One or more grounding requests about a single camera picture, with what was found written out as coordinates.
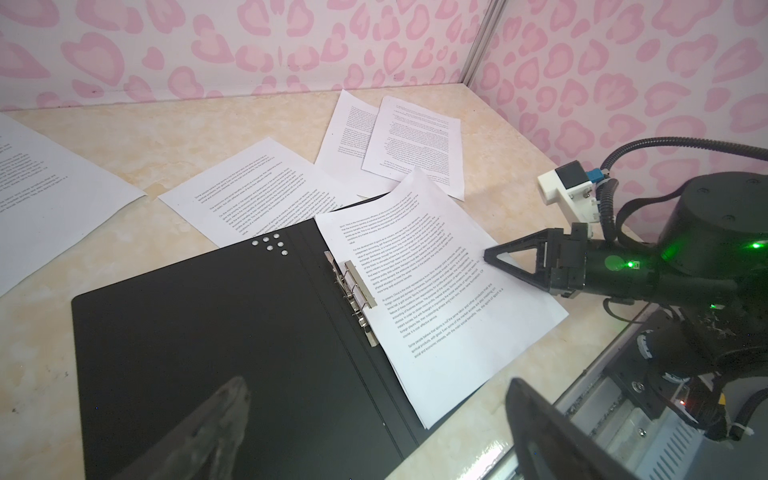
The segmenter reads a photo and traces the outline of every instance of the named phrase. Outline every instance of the lever arch clip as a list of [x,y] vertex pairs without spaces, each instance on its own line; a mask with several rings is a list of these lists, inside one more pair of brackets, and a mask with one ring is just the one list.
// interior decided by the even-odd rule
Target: lever arch clip
[[[336,277],[336,283],[339,284],[344,297],[352,307],[354,316],[357,319],[357,323],[360,325],[362,331],[368,338],[368,343],[370,343],[371,346],[378,346],[379,340],[376,338],[376,334],[371,329],[365,314],[362,312],[362,309],[365,306],[369,306],[371,308],[376,306],[376,301],[373,299],[373,295],[371,295],[370,290],[368,290],[368,287],[362,281],[360,274],[358,273],[351,260],[344,263],[346,266],[346,272],[342,275],[341,272],[339,272],[339,267],[336,266],[336,261],[333,259],[333,255],[329,251],[326,251],[325,254],[328,263],[331,264],[331,268],[333,269],[333,275]],[[352,277],[352,282],[347,280],[347,276]],[[358,290],[360,297],[362,297],[362,305],[359,304],[358,297],[355,295],[355,289]]]

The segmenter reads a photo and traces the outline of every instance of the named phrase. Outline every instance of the pink patterned wall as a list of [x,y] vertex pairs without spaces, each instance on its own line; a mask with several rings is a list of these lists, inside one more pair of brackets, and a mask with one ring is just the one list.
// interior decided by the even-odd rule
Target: pink patterned wall
[[0,109],[456,82],[488,0],[0,0]]
[[[472,90],[556,164],[599,167],[642,137],[768,147],[768,0],[509,2]],[[768,163],[686,148],[622,157],[617,205],[723,170]],[[674,202],[628,224],[654,240]]]

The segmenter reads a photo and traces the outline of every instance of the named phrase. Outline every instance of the blue connector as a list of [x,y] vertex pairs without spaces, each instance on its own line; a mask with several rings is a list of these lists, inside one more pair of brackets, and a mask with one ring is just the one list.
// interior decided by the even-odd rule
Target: blue connector
[[587,178],[590,182],[596,184],[602,181],[605,178],[605,175],[603,175],[603,172],[601,172],[599,168],[595,168],[594,170],[587,172]]

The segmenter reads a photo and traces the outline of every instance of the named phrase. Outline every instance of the white paper sheet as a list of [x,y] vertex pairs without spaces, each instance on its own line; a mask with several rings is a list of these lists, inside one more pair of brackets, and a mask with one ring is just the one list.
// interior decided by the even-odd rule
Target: white paper sheet
[[400,181],[415,167],[448,195],[464,200],[461,121],[384,97],[362,168]]
[[378,113],[378,108],[342,90],[315,160],[316,166],[361,197],[385,194],[398,183],[361,168]]
[[144,195],[0,114],[0,295]]
[[389,195],[316,222],[377,302],[366,317],[427,429],[567,315],[485,263],[494,240],[418,168]]
[[271,138],[160,199],[219,247],[360,201],[340,182]]

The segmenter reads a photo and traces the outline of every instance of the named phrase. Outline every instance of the table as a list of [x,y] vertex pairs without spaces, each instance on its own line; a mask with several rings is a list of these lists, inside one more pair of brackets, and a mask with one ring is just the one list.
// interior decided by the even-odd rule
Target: table
[[[554,164],[462,84],[354,91],[392,95],[462,120],[465,202],[503,243],[569,229],[535,178]],[[0,478],[83,478],[70,301],[216,247],[157,199],[269,136],[313,161],[338,92],[17,111],[15,120],[147,193],[0,297]],[[532,257],[521,260],[532,266]],[[390,478],[481,478],[512,444],[504,410],[521,376],[556,398],[624,328],[601,298],[558,299],[570,315],[489,380]],[[632,317],[640,309],[616,306]]]

